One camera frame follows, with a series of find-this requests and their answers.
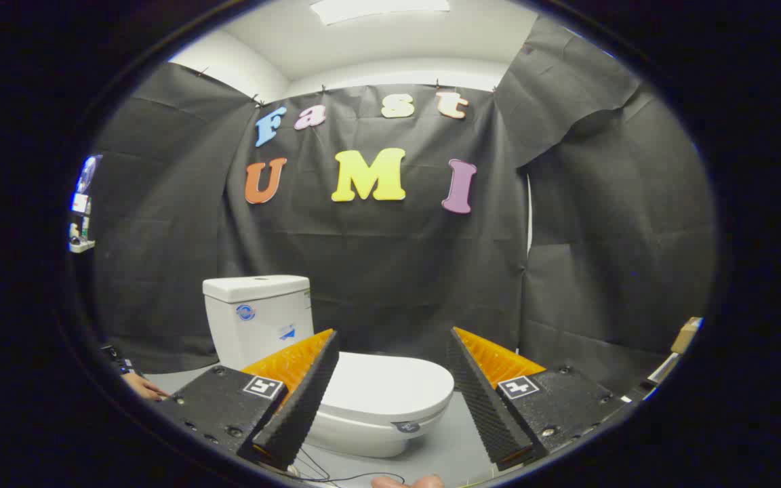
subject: white wall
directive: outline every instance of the white wall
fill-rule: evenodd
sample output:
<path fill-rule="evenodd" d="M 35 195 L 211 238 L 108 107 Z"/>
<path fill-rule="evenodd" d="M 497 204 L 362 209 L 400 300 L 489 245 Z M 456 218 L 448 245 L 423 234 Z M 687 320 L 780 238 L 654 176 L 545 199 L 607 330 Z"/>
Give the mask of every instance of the white wall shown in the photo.
<path fill-rule="evenodd" d="M 365 62 L 294 80 L 282 98 L 328 89 L 389 83 L 435 84 L 493 90 L 507 64 L 462 58 L 406 58 Z"/>
<path fill-rule="evenodd" d="M 263 56 L 223 30 L 198 39 L 170 59 L 263 102 L 284 98 L 290 81 Z"/>

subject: black wire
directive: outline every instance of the black wire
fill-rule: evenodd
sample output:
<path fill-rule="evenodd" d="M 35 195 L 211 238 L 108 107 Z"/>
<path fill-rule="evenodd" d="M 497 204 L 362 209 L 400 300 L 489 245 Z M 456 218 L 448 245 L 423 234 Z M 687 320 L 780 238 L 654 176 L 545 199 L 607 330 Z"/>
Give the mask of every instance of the black wire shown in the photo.
<path fill-rule="evenodd" d="M 402 480 L 403 485 L 405 485 L 405 478 L 403 478 L 402 476 L 400 476 L 400 475 L 398 475 L 396 473 L 392 473 L 392 472 L 365 472 L 363 474 L 359 474 L 359 475 L 356 475 L 356 476 L 350 476 L 350 478 L 334 478 L 334 479 L 300 478 L 299 476 L 291 476 L 291 475 L 288 475 L 288 474 L 286 474 L 286 476 L 288 476 L 288 478 L 291 478 L 291 479 L 300 479 L 300 481 L 315 481 L 315 482 L 318 482 L 318 483 L 328 483 L 328 482 L 331 482 L 331 481 L 347 481 L 349 479 L 360 478 L 360 476 L 369 476 L 371 474 L 389 474 L 391 476 L 396 476 L 397 478 L 400 478 Z"/>
<path fill-rule="evenodd" d="M 313 470 L 314 470 L 314 472 L 317 472 L 317 473 L 319 473 L 319 476 L 324 476 L 325 478 L 329 479 L 329 477 L 331 476 L 331 473 L 328 473 L 328 472 L 327 472 L 327 470 L 326 470 L 326 469 L 324 469 L 324 468 L 321 466 L 321 464 L 319 464 L 319 463 L 318 463 L 316 460 L 314 460 L 314 459 L 313 459 L 313 457 L 309 455 L 309 452 L 306 452 L 306 449 L 304 449 L 303 447 L 300 447 L 300 450 L 301 450 L 301 451 L 303 451 L 303 454 L 306 454 L 306 456 L 309 458 L 309 460 L 310 460 L 310 461 L 313 461 L 313 463 L 314 463 L 314 464 L 315 464 L 315 466 L 317 467 L 317 469 L 313 469 Z M 303 463 L 303 464 L 306 464 L 307 466 L 309 466 L 310 468 L 312 468 L 312 466 L 310 466 L 310 464 L 306 463 L 306 461 L 304 461 L 304 460 L 300 460 L 300 462 L 301 462 L 301 463 Z M 329 483 L 330 483 L 331 485 L 334 485 L 334 486 L 336 486 L 337 488 L 339 488 L 339 485 L 337 485 L 336 483 L 334 483 L 334 482 L 332 482 L 332 481 L 330 481 Z"/>
<path fill-rule="evenodd" d="M 316 460 L 314 460 L 314 459 L 313 459 L 313 457 L 309 455 L 309 452 L 306 452 L 306 449 L 304 449 L 304 448 L 300 448 L 300 451 L 301 451 L 301 452 L 303 452 L 303 454 L 306 454 L 306 456 L 309 458 L 309 460 L 310 460 L 310 461 L 312 461 L 312 463 L 313 463 L 313 464 L 315 464 L 315 466 L 316 466 L 318 469 L 320 469 L 320 470 L 321 470 L 321 472 L 317 472 L 317 470 L 316 470 L 316 472 L 317 472 L 317 473 L 319 473 L 319 474 L 323 473 L 323 475 L 324 475 L 326 478 L 329 478 L 329 477 L 331 476 L 331 473 L 328 473 L 326 469 L 324 469 L 323 467 L 321 467 L 321 464 L 317 463 L 317 461 L 316 461 Z"/>
<path fill-rule="evenodd" d="M 405 485 L 405 478 L 403 478 L 402 476 L 400 476 L 400 475 L 398 475 L 396 473 L 392 473 L 392 472 L 365 472 L 363 474 L 359 474 L 359 475 L 356 475 L 356 476 L 351 476 L 350 478 L 334 478 L 334 479 L 330 479 L 329 476 L 331 476 L 331 475 L 327 472 L 326 469 L 321 467 L 321 464 L 317 463 L 317 461 L 314 460 L 313 457 L 309 455 L 309 452 L 306 452 L 306 450 L 304 450 L 303 447 L 300 448 L 300 451 L 303 452 L 303 454 L 306 454 L 306 456 L 309 458 L 309 460 L 312 461 L 312 463 L 314 463 L 315 466 L 317 466 L 317 468 L 319 470 L 322 470 L 322 472 L 325 473 L 325 478 L 300 478 L 300 476 L 291 476 L 291 475 L 286 474 L 286 476 L 288 476 L 288 478 L 300 479 L 300 481 L 315 481 L 315 482 L 319 482 L 319 483 L 332 483 L 334 481 L 347 481 L 349 479 L 360 478 L 360 476 L 367 476 L 367 475 L 371 475 L 371 474 L 389 474 L 391 476 L 396 476 L 397 478 L 399 478 L 401 480 L 401 483 L 403 485 Z M 306 461 L 304 461 L 304 460 L 300 460 L 300 462 L 303 463 L 303 464 L 306 464 L 307 466 L 309 466 L 309 464 L 307 464 Z"/>
<path fill-rule="evenodd" d="M 317 470 L 317 469 L 315 468 L 315 466 L 313 466 L 312 464 L 309 464 L 309 463 L 307 463 L 307 462 L 306 462 L 306 461 L 304 461 L 304 460 L 301 460 L 301 458 L 300 458 L 300 457 L 297 457 L 297 460 L 298 460 L 298 461 L 300 461 L 301 463 L 303 463 L 303 466 L 308 466 L 308 467 L 309 467 L 309 469 L 310 469 L 310 470 L 312 470 L 312 472 L 316 473 L 317 475 L 319 475 L 319 476 L 328 476 L 328 475 L 327 475 L 327 473 L 323 473 L 323 474 L 322 474 L 321 472 L 319 472 L 319 470 Z"/>

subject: ceiling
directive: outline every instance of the ceiling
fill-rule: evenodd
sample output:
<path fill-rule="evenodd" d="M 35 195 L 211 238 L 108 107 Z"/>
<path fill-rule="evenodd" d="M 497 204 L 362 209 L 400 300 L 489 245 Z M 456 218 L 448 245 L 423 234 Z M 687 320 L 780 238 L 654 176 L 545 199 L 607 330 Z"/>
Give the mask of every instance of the ceiling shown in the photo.
<path fill-rule="evenodd" d="M 468 58 L 510 64 L 537 14 L 509 0 L 449 0 L 450 12 L 400 12 L 324 25 L 316 0 L 275 0 L 224 28 L 289 80 L 361 62 Z"/>

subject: toilet bowl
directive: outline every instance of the toilet bowl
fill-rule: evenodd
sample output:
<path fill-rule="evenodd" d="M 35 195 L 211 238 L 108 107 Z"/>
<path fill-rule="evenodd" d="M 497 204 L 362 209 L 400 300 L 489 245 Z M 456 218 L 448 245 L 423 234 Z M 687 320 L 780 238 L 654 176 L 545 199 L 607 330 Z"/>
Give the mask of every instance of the toilet bowl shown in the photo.
<path fill-rule="evenodd" d="M 442 418 L 454 392 L 446 368 L 424 359 L 339 352 L 304 444 L 389 458 Z"/>

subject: toilet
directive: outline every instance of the toilet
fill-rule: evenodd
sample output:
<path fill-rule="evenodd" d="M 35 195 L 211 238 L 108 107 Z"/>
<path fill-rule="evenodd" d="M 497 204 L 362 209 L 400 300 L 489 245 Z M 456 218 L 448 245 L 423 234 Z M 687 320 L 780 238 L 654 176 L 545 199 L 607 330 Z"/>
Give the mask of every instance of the toilet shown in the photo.
<path fill-rule="evenodd" d="M 313 335 L 309 280 L 273 275 L 206 280 L 207 319 L 220 364 L 242 369 Z M 424 359 L 339 352 L 304 444 L 372 458 L 402 453 L 442 418 L 454 391 Z"/>
<path fill-rule="evenodd" d="M 339 352 L 304 444 L 370 458 L 396 456 L 436 426 L 453 392 L 452 375 L 436 363 Z"/>

